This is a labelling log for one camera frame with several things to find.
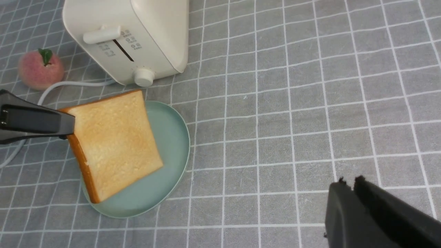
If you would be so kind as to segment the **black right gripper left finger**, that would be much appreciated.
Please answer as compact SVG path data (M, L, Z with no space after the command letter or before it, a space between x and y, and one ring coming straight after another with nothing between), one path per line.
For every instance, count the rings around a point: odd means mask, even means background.
M75 117L0 91L0 143L38 137L66 138L74 133Z

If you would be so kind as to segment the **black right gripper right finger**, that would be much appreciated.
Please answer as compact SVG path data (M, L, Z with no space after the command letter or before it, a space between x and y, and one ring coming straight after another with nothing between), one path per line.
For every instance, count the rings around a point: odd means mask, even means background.
M329 186L325 233L330 248L439 248L441 223L367 181Z

